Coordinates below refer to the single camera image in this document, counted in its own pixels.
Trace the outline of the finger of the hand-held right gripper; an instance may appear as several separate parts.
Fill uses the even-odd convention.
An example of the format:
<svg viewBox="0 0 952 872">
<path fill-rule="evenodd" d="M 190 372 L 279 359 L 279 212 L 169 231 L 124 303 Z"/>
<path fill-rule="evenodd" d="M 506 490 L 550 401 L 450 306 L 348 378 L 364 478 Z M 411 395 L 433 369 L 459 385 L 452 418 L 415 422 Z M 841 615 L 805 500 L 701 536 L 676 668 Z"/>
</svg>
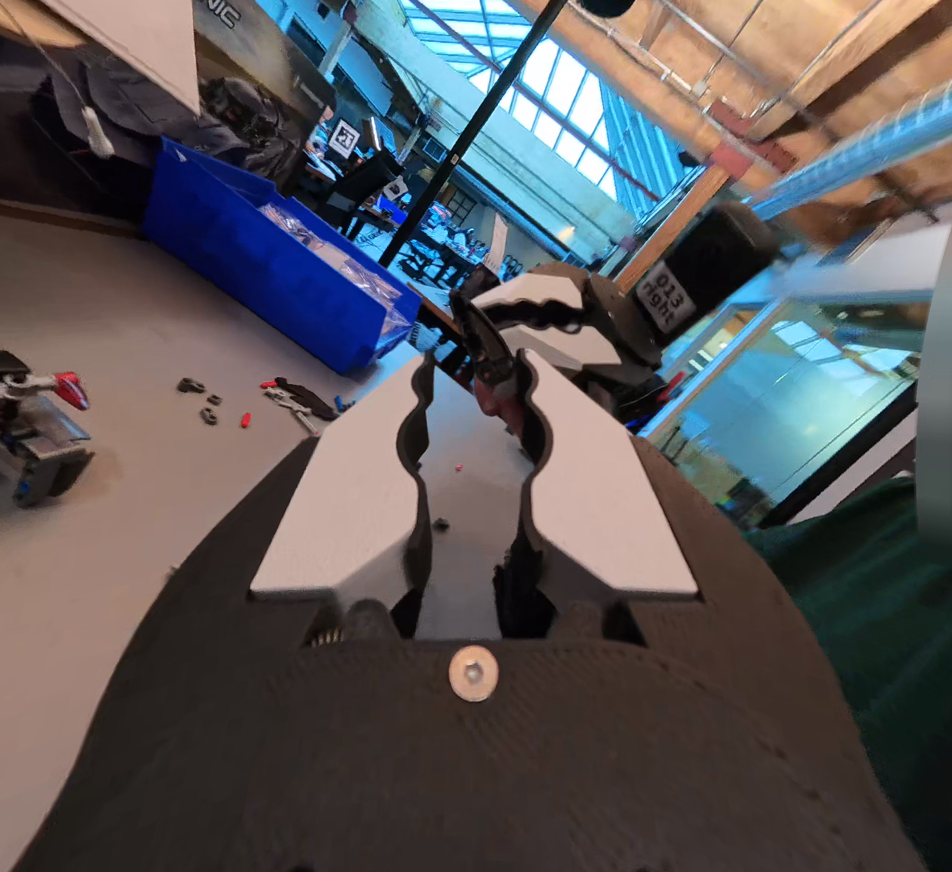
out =
<svg viewBox="0 0 952 872">
<path fill-rule="evenodd" d="M 560 275 L 523 273 L 469 302 L 469 331 L 523 329 L 579 334 L 585 303 L 577 283 Z"/>
<path fill-rule="evenodd" d="M 611 383 L 624 382 L 624 365 L 613 348 L 588 349 L 582 352 L 570 352 L 557 348 L 530 349 L 568 378 L 587 376 Z"/>
</svg>

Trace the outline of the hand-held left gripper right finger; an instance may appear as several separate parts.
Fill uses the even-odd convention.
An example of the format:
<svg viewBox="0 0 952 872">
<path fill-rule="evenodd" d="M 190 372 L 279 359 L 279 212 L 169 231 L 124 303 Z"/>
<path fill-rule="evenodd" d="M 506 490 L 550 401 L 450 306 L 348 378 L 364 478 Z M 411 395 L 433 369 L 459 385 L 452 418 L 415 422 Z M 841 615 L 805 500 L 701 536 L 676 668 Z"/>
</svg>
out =
<svg viewBox="0 0 952 872">
<path fill-rule="evenodd" d="M 636 441 L 532 349 L 514 359 L 531 462 L 519 520 L 493 586 L 506 639 L 541 639 L 573 604 L 691 603 L 701 590 Z"/>
</svg>

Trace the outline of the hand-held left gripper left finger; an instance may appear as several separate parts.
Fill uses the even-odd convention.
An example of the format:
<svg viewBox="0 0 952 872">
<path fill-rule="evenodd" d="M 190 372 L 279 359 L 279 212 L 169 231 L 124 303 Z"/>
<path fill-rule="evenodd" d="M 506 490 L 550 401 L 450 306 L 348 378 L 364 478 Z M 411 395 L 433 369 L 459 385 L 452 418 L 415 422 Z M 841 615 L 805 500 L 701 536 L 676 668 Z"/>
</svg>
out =
<svg viewBox="0 0 952 872">
<path fill-rule="evenodd" d="M 319 437 L 254 575 L 257 600 L 318 601 L 339 615 L 384 606 L 416 634 L 432 569 L 420 472 L 435 360 L 416 355 Z"/>
</svg>

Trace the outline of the black lego beam assembly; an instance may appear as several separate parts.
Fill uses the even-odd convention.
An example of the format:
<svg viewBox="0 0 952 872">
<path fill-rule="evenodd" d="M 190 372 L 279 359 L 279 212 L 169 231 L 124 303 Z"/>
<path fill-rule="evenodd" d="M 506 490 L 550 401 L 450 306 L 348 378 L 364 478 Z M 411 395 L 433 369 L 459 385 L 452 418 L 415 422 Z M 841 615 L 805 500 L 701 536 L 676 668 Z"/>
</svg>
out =
<svg viewBox="0 0 952 872">
<path fill-rule="evenodd" d="M 450 308 L 470 355 L 472 390 L 482 413 L 502 420 L 520 439 L 525 407 L 517 388 L 516 361 L 506 341 L 480 307 L 461 291 L 449 296 Z"/>
</svg>

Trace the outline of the light grey lego rod assembly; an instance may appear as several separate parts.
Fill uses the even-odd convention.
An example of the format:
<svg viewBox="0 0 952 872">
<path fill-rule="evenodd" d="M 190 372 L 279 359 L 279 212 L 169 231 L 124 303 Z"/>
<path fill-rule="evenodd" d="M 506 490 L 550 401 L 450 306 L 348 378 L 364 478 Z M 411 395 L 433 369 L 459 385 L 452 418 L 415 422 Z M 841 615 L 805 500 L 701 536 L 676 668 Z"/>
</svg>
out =
<svg viewBox="0 0 952 872">
<path fill-rule="evenodd" d="M 262 392 L 271 402 L 289 411 L 310 436 L 318 437 L 320 435 L 313 411 L 301 404 L 288 391 L 279 387 L 267 387 Z"/>
</svg>

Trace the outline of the black lego wing panel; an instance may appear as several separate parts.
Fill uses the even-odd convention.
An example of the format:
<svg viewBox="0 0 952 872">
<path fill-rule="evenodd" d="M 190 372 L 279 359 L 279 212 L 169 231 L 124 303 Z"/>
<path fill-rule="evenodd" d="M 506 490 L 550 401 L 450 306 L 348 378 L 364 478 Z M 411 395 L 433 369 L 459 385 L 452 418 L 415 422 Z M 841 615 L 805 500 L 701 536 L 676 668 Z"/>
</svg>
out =
<svg viewBox="0 0 952 872">
<path fill-rule="evenodd" d="M 338 418 L 338 410 L 326 403 L 312 390 L 309 390 L 304 386 L 291 383 L 284 377 L 276 376 L 274 382 L 275 390 L 283 398 L 286 398 L 298 407 L 307 410 L 310 415 L 326 422 L 332 422 Z"/>
</svg>

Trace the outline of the large lego vehicle model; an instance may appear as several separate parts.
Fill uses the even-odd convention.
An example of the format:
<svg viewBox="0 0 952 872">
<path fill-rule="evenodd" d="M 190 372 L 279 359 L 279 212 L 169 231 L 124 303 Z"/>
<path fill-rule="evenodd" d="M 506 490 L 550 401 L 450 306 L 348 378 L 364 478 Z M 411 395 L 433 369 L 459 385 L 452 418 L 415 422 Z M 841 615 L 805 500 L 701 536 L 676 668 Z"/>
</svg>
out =
<svg viewBox="0 0 952 872">
<path fill-rule="evenodd" d="M 19 509 L 39 506 L 71 490 L 89 466 L 89 433 L 59 406 L 89 408 L 79 376 L 39 374 L 1 351 L 2 477 Z"/>
</svg>

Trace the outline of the black pole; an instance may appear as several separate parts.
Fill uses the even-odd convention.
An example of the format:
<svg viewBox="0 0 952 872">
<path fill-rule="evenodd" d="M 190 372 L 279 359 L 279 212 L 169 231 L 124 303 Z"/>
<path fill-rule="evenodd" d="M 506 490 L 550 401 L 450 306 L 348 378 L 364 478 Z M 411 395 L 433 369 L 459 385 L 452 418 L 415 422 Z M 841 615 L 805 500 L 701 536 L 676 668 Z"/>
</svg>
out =
<svg viewBox="0 0 952 872">
<path fill-rule="evenodd" d="M 398 251 L 411 239 L 413 232 L 421 224 L 424 214 L 429 210 L 441 190 L 445 187 L 453 170 L 469 150 L 488 119 L 492 117 L 505 93 L 519 77 L 520 72 L 527 64 L 531 54 L 544 38 L 568 1 L 569 0 L 547 1 L 541 13 L 532 23 L 530 31 L 520 45 L 517 46 L 506 68 L 489 88 L 477 111 L 470 118 L 468 124 L 460 133 L 453 146 L 446 152 L 443 161 L 435 169 L 426 188 L 412 204 L 407 218 L 400 224 L 379 259 L 379 263 L 382 267 L 387 269 L 394 261 Z"/>
</svg>

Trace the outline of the clear plastic bags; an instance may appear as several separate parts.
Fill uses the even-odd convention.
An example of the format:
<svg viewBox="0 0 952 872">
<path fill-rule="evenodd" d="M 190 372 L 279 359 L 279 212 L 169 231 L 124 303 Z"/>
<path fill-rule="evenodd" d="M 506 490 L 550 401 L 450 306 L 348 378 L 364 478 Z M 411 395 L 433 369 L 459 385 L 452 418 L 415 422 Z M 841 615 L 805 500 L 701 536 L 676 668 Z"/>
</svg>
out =
<svg viewBox="0 0 952 872">
<path fill-rule="evenodd" d="M 401 291 L 360 263 L 348 251 L 318 236 L 298 217 L 276 203 L 269 202 L 260 208 L 260 212 L 285 233 L 307 247 L 332 271 L 339 273 L 352 286 L 384 308 L 385 315 L 375 344 L 375 357 L 385 355 L 406 336 L 411 329 L 411 320 L 398 311 L 397 304 L 402 296 Z"/>
</svg>

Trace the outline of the black office chair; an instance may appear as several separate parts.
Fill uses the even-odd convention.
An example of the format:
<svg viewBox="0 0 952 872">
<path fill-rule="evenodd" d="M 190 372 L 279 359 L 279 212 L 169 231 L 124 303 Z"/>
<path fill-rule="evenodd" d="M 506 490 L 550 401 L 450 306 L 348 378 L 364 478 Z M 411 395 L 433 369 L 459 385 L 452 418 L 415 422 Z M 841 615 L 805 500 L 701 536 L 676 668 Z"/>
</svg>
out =
<svg viewBox="0 0 952 872">
<path fill-rule="evenodd" d="M 330 187 L 321 216 L 332 227 L 341 227 L 345 219 L 349 220 L 367 199 L 395 181 L 402 171 L 391 152 L 376 152 Z"/>
</svg>

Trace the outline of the blue plastic bin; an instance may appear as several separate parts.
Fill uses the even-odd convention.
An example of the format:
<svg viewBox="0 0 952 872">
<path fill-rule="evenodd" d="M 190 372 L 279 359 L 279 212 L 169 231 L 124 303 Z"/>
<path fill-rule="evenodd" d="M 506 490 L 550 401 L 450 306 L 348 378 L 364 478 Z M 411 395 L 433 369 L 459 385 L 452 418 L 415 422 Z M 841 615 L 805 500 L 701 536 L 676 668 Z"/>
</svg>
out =
<svg viewBox="0 0 952 872">
<path fill-rule="evenodd" d="M 268 179 L 168 138 L 156 155 L 142 230 L 158 247 L 230 295 L 335 372 L 364 369 L 385 310 L 260 212 L 269 202 L 348 251 L 402 292 L 415 324 L 421 296 Z M 406 340 L 411 330 L 400 342 Z"/>
</svg>

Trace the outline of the person's green shirt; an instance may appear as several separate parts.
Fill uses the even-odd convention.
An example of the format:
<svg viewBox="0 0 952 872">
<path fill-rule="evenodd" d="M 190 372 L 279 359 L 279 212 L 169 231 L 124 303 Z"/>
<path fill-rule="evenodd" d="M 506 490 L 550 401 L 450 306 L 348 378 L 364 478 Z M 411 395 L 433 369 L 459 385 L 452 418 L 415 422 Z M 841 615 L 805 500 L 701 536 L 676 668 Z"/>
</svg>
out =
<svg viewBox="0 0 952 872">
<path fill-rule="evenodd" d="M 930 870 L 950 870 L 950 558 L 922 544 L 915 488 L 894 477 L 745 540 L 834 667 L 908 837 Z"/>
</svg>

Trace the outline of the large dark printed box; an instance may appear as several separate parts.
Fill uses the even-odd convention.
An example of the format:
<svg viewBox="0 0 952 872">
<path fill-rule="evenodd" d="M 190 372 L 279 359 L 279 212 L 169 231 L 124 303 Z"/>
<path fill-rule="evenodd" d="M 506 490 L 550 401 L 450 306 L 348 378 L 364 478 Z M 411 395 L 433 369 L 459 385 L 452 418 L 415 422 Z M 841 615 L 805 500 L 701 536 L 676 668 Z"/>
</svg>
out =
<svg viewBox="0 0 952 872">
<path fill-rule="evenodd" d="M 284 184 L 303 148 L 303 115 L 250 77 L 211 65 L 195 115 L 37 0 L 2 0 L 2 205 L 136 225 L 162 138 Z M 82 106 L 99 115 L 111 159 L 89 151 Z"/>
</svg>

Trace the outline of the wooden post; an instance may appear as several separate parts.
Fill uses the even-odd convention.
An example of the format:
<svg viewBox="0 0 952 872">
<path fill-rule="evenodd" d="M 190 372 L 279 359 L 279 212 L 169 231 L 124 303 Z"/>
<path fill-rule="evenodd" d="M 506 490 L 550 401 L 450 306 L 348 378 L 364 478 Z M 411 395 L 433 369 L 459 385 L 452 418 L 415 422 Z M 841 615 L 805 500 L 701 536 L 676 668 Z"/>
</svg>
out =
<svg viewBox="0 0 952 872">
<path fill-rule="evenodd" d="M 707 167 L 646 243 L 633 253 L 624 270 L 614 279 L 616 289 L 625 295 L 630 293 L 730 180 L 730 172 L 721 165 Z"/>
</svg>

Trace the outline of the silver air duct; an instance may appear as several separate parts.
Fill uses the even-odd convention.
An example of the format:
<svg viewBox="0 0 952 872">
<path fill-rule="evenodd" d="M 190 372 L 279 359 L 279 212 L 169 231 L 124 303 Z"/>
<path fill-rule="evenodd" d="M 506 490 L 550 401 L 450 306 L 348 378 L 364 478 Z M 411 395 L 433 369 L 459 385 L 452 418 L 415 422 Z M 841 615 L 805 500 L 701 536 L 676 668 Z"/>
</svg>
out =
<svg viewBox="0 0 952 872">
<path fill-rule="evenodd" d="M 946 82 L 839 142 L 811 164 L 751 194 L 744 205 L 769 221 L 950 141 L 951 83 Z"/>
</svg>

